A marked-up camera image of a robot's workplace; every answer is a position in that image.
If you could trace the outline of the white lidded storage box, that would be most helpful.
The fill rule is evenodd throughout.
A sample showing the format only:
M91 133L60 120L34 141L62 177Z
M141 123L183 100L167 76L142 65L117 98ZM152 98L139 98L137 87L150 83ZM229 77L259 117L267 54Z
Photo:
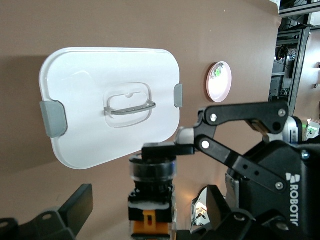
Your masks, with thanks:
M40 108L56 158L75 170L135 153L177 130L183 86L162 49L69 47L39 73Z

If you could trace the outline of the orange and black push-button switch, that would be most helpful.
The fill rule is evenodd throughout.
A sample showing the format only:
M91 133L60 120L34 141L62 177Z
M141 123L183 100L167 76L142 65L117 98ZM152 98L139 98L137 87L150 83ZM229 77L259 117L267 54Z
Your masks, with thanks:
M173 180L177 159L144 159L141 154L129 159L134 190L128 196L128 219L132 240L176 240L177 205Z

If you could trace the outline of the pink round plate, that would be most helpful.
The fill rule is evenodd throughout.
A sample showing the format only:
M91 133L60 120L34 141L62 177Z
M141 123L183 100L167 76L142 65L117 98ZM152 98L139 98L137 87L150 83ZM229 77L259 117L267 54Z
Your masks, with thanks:
M230 93L232 71L225 61L214 63L206 77L206 92L215 103L223 102Z

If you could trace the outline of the dark equipment rack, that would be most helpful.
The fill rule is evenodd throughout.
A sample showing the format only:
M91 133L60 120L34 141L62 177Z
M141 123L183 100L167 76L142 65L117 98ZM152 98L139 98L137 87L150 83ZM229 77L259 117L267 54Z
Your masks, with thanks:
M299 30L308 24L310 35L320 30L320 0L270 0L281 19L273 60L268 100L288 102L297 53Z

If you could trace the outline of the grey aluminium frame post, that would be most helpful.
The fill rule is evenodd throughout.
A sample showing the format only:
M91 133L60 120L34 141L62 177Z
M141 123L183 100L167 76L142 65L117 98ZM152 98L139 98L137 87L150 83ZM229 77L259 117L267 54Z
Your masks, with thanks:
M311 27L308 24L303 24L303 28L299 30L298 43L291 78L291 85L288 97L289 115L293 115L296 109L296 102L303 70L305 51L307 42L310 36Z

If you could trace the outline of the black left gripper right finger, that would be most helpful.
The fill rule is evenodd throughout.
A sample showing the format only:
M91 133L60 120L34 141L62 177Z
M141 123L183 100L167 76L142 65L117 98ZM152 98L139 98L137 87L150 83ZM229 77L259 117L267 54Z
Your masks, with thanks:
M276 210L253 216L247 210L229 207L216 185L207 186L206 207L210 229L202 240L308 240Z

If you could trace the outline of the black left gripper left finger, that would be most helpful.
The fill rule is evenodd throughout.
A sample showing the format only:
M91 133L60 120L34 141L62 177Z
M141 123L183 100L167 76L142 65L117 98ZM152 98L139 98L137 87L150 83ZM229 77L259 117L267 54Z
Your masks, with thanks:
M0 218L0 240L77 240L92 211L93 187L82 184L61 207L48 209L27 223Z

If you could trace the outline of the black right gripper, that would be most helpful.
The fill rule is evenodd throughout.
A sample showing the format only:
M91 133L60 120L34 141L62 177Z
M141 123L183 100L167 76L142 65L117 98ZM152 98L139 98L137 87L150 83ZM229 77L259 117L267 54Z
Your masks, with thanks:
M272 192L228 170L226 200L253 217L277 211L311 240L320 240L320 138L301 144L261 142L244 155L284 179L287 189Z

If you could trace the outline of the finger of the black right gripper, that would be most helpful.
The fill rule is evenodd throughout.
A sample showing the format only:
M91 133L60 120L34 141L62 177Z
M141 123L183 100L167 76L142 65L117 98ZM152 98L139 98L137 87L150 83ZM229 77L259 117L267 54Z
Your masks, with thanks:
M188 230L173 231L169 234L140 234L132 233L131 240L213 240L212 236L199 233L191 233Z
M178 131L174 142L144 144L142 158L169 158L193 155L199 151L263 188L280 194L287 187L283 178L219 143L214 136L218 126L235 121L245 121L263 135L276 135L284 129L288 113L289 108L284 101L208 106L199 110L193 127Z

